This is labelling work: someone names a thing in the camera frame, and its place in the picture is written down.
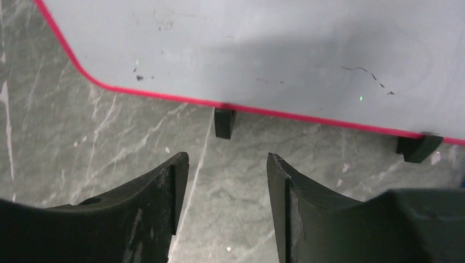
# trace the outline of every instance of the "black block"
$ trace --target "black block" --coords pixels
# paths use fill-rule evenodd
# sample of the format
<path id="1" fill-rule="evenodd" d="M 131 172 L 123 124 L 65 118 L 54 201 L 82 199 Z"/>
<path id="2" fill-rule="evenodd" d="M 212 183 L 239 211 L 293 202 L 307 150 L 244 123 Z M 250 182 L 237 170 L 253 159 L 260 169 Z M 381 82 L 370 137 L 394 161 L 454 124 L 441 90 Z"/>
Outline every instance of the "black block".
<path id="1" fill-rule="evenodd" d="M 408 163 L 421 163 L 433 153 L 443 142 L 443 137 L 424 135 L 419 139 L 399 137 L 397 141 L 397 154 L 404 155 Z"/>
<path id="2" fill-rule="evenodd" d="M 189 157 L 78 205 L 40 209 L 0 200 L 0 262 L 168 262 Z"/>
<path id="3" fill-rule="evenodd" d="M 463 190 L 389 190 L 364 203 L 278 155 L 266 168 L 280 263 L 465 262 Z"/>
<path id="4" fill-rule="evenodd" d="M 231 139 L 233 134 L 234 121 L 236 120 L 236 111 L 215 108 L 215 135 L 218 138 Z"/>

